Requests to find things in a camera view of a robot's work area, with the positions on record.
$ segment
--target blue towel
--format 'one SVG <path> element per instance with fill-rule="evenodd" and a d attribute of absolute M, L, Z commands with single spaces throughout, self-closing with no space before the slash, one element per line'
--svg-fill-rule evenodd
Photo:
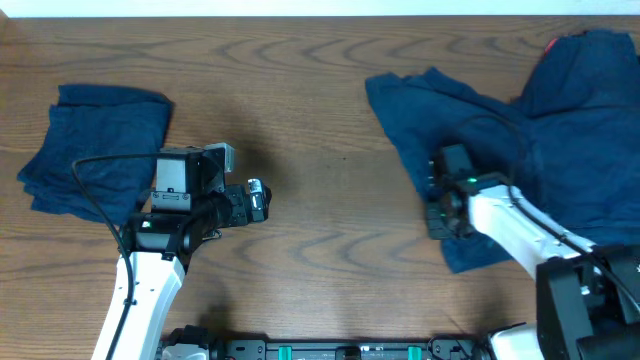
<path fill-rule="evenodd" d="M 437 69 L 367 79 L 369 102 L 424 201 L 432 154 L 464 144 L 483 171 L 508 173 L 518 143 L 490 118 L 522 133 L 526 156 L 516 185 L 557 222 L 596 243 L 640 243 L 640 64 L 626 34 L 593 31 L 558 39 L 522 95 L 505 104 L 476 93 Z M 446 239 L 453 272 L 507 260 L 487 236 Z"/>
<path fill-rule="evenodd" d="M 31 208 L 102 221 L 71 175 L 74 160 L 102 155 L 153 153 L 164 141 L 172 104 L 149 91 L 98 85 L 62 85 L 49 109 L 49 130 L 18 180 L 33 195 Z M 124 224 L 138 195 L 149 188 L 154 159 L 87 163 L 78 175 L 109 218 Z"/>

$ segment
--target white background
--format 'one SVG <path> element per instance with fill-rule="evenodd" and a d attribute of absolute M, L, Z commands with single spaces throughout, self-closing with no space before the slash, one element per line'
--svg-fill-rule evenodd
<path fill-rule="evenodd" d="M 631 15 L 640 0 L 0 0 L 9 17 Z"/>

